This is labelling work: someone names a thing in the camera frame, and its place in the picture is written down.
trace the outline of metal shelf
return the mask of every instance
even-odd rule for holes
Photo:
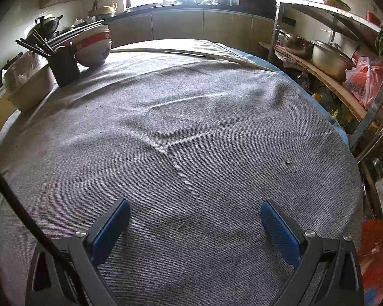
[[[282,19],[282,11],[284,6],[289,6],[303,14],[306,14],[315,20],[325,24],[331,30],[330,42],[334,39],[336,32],[343,34],[344,36],[362,42],[370,50],[376,52],[375,40],[377,34],[380,32],[380,27],[363,19],[351,12],[338,9],[335,7],[327,6],[318,2],[312,2],[307,0],[275,0],[277,12],[275,14],[274,30],[272,32],[272,38],[270,43],[270,52],[268,54],[268,61],[272,63],[274,58],[274,47],[276,46],[279,29]],[[383,104],[383,82],[377,93],[377,96],[372,103],[371,107],[360,121],[358,127],[349,136],[349,145],[351,149],[354,149],[363,136],[365,131],[373,123],[376,113],[379,111]],[[383,125],[376,132],[383,132]]]
[[[325,84],[335,95],[349,108],[352,115],[358,120],[361,121],[366,116],[366,110],[362,107],[356,97],[348,92],[342,85],[329,77],[326,73],[323,73],[317,67],[315,67],[309,61],[301,59],[300,57],[288,52],[284,47],[275,46],[274,49],[285,56],[288,56],[290,59],[294,60],[297,64],[303,67],[308,72],[312,73],[317,79],[319,79],[323,84]]]

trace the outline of plastic bottle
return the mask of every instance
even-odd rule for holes
[[[305,91],[309,91],[309,79],[308,73],[303,71],[297,78],[295,78],[296,83],[301,86]]]

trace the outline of chopsticks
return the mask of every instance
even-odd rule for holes
[[[38,49],[34,46],[31,46],[30,44],[27,44],[27,41],[25,41],[25,40],[24,41],[16,40],[15,42],[17,42],[20,46],[23,46],[24,48],[27,48],[28,50],[45,57],[46,59],[51,58],[50,54],[47,54],[46,52],[43,52],[41,49]]]
[[[36,29],[33,30],[33,36],[38,42],[42,44],[41,48],[45,47],[50,53],[50,55],[55,54],[55,51],[44,41],[44,39],[40,36]]]
[[[33,30],[33,37],[37,41],[37,47],[33,46],[30,42],[23,38],[20,38],[20,40],[16,40],[15,42],[17,42],[20,46],[45,57],[46,59],[51,58],[55,54],[55,51],[45,42],[37,30]]]

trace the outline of white bowl with red band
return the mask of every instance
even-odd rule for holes
[[[71,38],[65,40],[61,44],[58,44],[58,46],[68,46],[70,42],[72,42],[73,45],[75,45],[77,42],[80,42],[81,40],[92,36],[93,34],[99,33],[99,32],[107,32],[109,31],[108,26],[106,24],[100,24],[97,26],[93,26],[92,28],[89,28],[87,30],[84,30],[80,32],[79,34],[76,34],[75,36],[72,36]]]
[[[89,36],[92,36],[97,33],[106,32],[109,31],[108,26],[105,25],[98,25],[93,28],[89,28],[88,30],[82,31],[80,34],[77,34],[76,36],[73,36],[71,38],[72,44],[75,45],[77,42],[80,42],[84,40],[85,38],[88,38]]]
[[[85,37],[74,43],[72,49],[81,65],[94,68],[105,62],[111,52],[111,44],[111,33],[107,30]]]

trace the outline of gray cloth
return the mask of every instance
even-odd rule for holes
[[[13,114],[0,170],[52,238],[130,201],[127,236],[100,266],[124,305],[268,304],[292,268],[262,227],[266,199],[322,237],[362,219],[354,158],[299,89],[190,55],[111,54]],[[17,305],[35,243],[3,202],[0,276]]]

